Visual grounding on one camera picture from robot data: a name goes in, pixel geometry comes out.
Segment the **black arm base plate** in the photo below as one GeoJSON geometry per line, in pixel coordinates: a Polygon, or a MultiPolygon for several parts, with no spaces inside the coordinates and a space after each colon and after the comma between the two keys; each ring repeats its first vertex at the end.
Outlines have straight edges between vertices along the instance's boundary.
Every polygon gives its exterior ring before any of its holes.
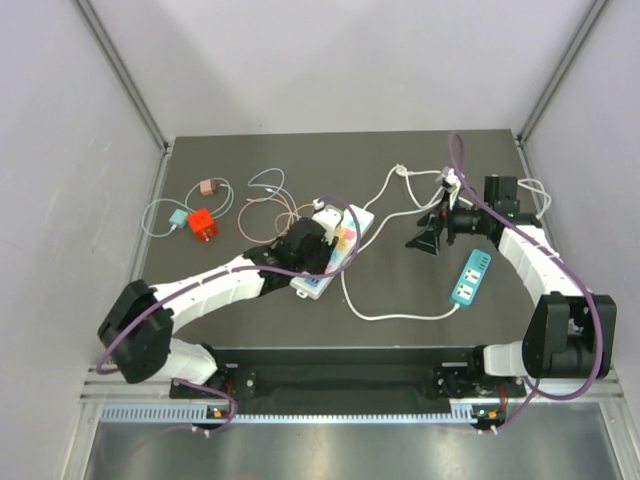
{"type": "Polygon", "coordinates": [[[429,399],[522,398],[513,377],[490,377],[476,347],[209,348],[217,364],[204,385],[238,399],[279,387],[331,390],[408,387],[429,399]]]}

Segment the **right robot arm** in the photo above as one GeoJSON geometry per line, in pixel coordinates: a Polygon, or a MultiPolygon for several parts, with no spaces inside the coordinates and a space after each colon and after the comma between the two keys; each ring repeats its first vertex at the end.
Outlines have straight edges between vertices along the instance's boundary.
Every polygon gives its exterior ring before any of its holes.
{"type": "Polygon", "coordinates": [[[461,234],[482,235],[515,269],[535,306],[522,340],[476,349],[474,365],[466,372],[469,388],[487,396],[504,377],[606,377],[617,306],[608,295],[584,292],[561,266],[539,219],[521,212],[517,179],[486,177],[484,208],[462,205],[461,183],[452,169],[445,169],[438,181],[443,196],[418,221],[421,230],[407,248],[436,255],[442,235],[448,244],[461,234]]]}

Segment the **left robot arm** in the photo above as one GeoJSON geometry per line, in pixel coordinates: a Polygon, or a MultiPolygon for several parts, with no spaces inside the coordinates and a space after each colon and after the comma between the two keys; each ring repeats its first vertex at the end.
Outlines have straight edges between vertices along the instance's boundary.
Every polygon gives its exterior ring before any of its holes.
{"type": "Polygon", "coordinates": [[[340,224],[304,217],[270,244],[202,274],[155,286],[128,284],[98,329],[114,372],[129,384],[180,379],[205,396],[220,394],[227,374],[212,348],[179,340],[176,332],[215,310],[283,289],[296,276],[324,275],[340,224]]]}

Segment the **mint charger plug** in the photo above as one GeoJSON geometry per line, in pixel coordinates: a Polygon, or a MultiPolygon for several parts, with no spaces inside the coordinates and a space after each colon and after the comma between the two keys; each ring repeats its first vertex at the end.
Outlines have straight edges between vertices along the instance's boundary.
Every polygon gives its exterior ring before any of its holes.
{"type": "Polygon", "coordinates": [[[172,229],[184,228],[188,221],[189,213],[182,209],[176,209],[169,218],[169,224],[172,229]]]}

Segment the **red cube plug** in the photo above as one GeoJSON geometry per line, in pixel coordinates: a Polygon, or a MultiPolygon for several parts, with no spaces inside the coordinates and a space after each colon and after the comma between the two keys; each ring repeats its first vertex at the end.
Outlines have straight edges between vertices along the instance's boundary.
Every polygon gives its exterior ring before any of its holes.
{"type": "Polygon", "coordinates": [[[200,242],[208,242],[219,234],[219,228],[210,212],[203,208],[187,217],[188,225],[200,242]]]}

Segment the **pink charger plug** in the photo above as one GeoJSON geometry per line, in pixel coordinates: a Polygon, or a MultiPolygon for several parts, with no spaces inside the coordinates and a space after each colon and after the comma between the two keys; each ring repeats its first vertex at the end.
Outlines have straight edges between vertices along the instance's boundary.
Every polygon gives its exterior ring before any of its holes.
{"type": "Polygon", "coordinates": [[[198,185],[199,192],[202,196],[216,195],[220,187],[220,182],[214,178],[202,180],[198,185]]]}

